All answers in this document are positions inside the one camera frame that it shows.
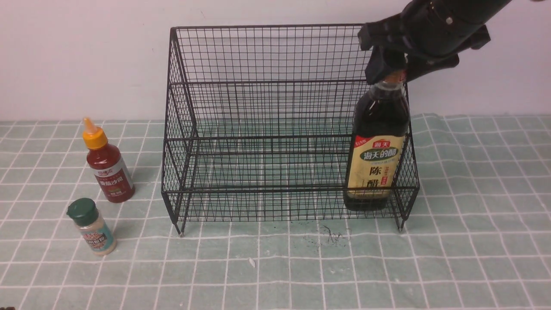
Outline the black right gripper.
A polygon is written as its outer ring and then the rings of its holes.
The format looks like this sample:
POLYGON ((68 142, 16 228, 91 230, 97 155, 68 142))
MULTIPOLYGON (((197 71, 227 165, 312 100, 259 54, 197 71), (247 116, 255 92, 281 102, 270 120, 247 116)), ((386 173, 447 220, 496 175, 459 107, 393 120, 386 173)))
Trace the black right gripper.
POLYGON ((507 0, 413 0, 399 14, 364 24, 360 47, 372 48, 366 82, 375 85, 402 69, 411 82, 455 68, 457 53, 481 49, 490 41, 486 23, 506 5, 507 0))

